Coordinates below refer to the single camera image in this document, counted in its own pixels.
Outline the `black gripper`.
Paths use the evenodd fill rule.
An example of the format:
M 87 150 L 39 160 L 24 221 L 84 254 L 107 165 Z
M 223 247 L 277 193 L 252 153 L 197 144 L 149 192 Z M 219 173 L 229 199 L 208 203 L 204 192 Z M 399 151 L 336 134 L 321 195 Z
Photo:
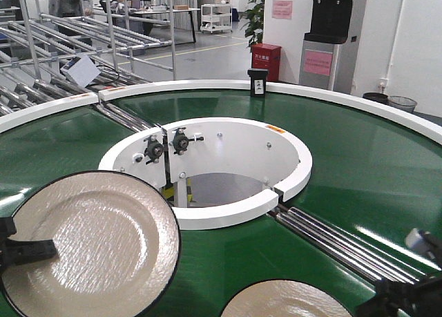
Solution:
M 441 273 L 426 275 L 418 282 L 381 279 L 375 282 L 376 294 L 356 307 L 357 316 L 441 315 Z

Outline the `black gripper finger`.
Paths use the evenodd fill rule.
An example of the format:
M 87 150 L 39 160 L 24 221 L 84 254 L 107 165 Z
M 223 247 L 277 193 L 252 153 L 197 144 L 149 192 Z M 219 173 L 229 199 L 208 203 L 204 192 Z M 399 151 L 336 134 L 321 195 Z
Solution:
M 17 241 L 13 217 L 1 218 L 1 266 L 24 265 L 50 259 L 57 254 L 53 240 Z

